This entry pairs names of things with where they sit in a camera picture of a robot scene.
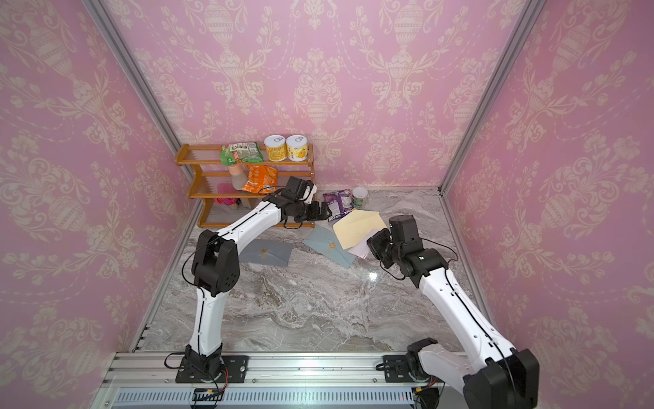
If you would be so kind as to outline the dark grey envelope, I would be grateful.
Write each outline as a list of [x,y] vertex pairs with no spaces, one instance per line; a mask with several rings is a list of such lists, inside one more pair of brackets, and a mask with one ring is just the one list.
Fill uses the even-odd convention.
[[274,240],[253,240],[239,254],[240,262],[287,267],[294,246]]

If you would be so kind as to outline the orange snack bag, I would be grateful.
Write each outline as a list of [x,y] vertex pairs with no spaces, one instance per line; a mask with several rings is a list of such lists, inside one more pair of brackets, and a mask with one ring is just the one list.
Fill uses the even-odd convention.
[[277,189],[278,170],[265,165],[249,165],[248,180],[242,190],[251,194],[272,194]]

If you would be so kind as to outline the cream envelope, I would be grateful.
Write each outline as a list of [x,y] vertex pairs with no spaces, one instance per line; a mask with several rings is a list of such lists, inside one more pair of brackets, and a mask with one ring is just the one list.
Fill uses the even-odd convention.
[[344,250],[356,246],[371,231],[379,231],[387,226],[377,211],[353,210],[333,225],[334,233]]

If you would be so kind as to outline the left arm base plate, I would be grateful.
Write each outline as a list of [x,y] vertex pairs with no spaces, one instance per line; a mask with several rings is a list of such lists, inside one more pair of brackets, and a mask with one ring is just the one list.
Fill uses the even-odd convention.
[[245,382],[250,357],[247,355],[223,355],[209,363],[207,368],[194,366],[183,357],[175,376],[176,383],[223,383],[241,384]]

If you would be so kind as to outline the teal blue envelope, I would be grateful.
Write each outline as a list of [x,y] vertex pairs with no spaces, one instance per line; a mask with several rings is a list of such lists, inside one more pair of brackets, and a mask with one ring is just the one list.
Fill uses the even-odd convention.
[[315,227],[303,244],[345,269],[354,263],[355,256],[344,250],[336,235],[326,228]]

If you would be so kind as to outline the purple snack bag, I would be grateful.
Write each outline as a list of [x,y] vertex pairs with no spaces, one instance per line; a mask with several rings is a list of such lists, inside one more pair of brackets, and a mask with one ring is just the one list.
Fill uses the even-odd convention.
[[323,194],[325,203],[331,212],[328,217],[330,222],[342,219],[354,210],[352,191],[343,189]]

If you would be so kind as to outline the left yellow can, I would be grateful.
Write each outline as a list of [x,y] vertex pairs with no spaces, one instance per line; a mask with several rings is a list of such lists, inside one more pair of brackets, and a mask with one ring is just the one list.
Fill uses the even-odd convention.
[[281,162],[287,159],[286,138],[281,135],[267,136],[264,140],[268,160]]

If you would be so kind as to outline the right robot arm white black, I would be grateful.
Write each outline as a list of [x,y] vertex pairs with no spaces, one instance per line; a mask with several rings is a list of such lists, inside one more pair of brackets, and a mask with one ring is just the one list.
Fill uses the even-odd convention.
[[411,344],[401,368],[417,382],[441,382],[470,408],[535,408],[540,366],[528,349],[518,350],[485,318],[459,285],[449,262],[425,247],[411,215],[394,216],[366,241],[383,269],[400,268],[445,318],[465,356],[428,337]]

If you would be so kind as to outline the aluminium front rail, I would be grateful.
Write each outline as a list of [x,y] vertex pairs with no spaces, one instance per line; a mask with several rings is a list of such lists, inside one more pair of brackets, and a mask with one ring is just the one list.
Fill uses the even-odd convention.
[[[245,382],[223,385],[281,386],[373,386],[387,384],[376,365],[387,354],[404,352],[326,352],[279,353],[241,352],[225,355],[250,357]],[[218,383],[176,383],[175,376],[182,356],[167,353],[118,354],[102,384],[105,387],[165,387],[199,385],[223,386]]]

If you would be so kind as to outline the beige bottle on shelf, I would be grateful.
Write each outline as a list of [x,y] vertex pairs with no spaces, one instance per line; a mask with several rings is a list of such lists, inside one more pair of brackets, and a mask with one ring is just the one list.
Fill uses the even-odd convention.
[[247,184],[249,177],[248,172],[241,164],[230,165],[228,172],[231,177],[233,188],[237,191],[242,191]]

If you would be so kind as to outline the green snack bag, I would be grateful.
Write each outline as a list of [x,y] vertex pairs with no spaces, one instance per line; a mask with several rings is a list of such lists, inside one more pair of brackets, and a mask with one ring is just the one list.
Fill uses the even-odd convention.
[[259,164],[264,161],[257,142],[239,142],[221,147],[220,160],[223,165]]

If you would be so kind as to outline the wooden three-tier shelf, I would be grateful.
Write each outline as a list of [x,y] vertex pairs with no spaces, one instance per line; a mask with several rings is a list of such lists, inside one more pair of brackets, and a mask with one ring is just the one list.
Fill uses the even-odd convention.
[[[202,211],[198,219],[200,228],[224,228],[255,207],[256,203],[264,197],[263,194],[237,191],[231,187],[224,188],[224,184],[231,183],[231,177],[228,167],[221,163],[220,153],[220,144],[184,144],[175,155],[177,165],[188,166],[192,169],[193,179],[188,197],[197,199],[202,204]],[[282,185],[285,185],[290,177],[316,181],[314,148],[311,143],[308,144],[308,158],[303,162],[265,160],[263,163],[278,170],[278,183]],[[218,199],[239,199],[243,207],[238,211],[221,211],[214,208]]]

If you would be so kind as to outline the yellow can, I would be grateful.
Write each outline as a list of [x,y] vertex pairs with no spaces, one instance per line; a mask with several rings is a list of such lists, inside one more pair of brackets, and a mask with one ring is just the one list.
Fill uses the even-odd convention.
[[308,138],[292,135],[286,138],[287,157],[293,162],[303,162],[308,158]]
[[281,162],[287,159],[286,138],[281,135],[267,136],[264,140],[268,160]]

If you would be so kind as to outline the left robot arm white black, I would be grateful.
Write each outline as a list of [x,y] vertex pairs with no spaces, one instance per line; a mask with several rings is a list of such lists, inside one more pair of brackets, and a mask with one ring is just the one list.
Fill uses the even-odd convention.
[[328,206],[314,199],[315,184],[290,177],[284,187],[274,189],[245,216],[225,228],[205,230],[199,235],[192,260],[197,308],[191,340],[183,362],[206,382],[227,372],[222,361],[221,324],[228,293],[240,278],[240,253],[260,234],[290,218],[303,225],[325,221],[331,216]]

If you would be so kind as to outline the right yellow can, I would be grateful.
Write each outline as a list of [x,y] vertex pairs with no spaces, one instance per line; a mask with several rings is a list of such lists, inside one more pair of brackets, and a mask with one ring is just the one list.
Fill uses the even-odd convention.
[[287,157],[293,162],[303,162],[308,158],[308,138],[292,135],[286,138]]

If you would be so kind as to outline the green instant noodle cup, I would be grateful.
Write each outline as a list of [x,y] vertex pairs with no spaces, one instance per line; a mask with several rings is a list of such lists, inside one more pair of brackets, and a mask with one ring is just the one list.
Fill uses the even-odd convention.
[[365,187],[355,187],[352,190],[352,205],[357,210],[365,208],[367,199],[369,198],[369,191]]

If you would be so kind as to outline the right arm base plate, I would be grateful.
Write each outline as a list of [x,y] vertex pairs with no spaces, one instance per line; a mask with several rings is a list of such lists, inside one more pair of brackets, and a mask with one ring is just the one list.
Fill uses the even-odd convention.
[[417,366],[417,361],[403,354],[387,354],[376,365],[376,371],[383,372],[387,383],[420,383],[427,386],[437,383],[435,376],[427,375]]

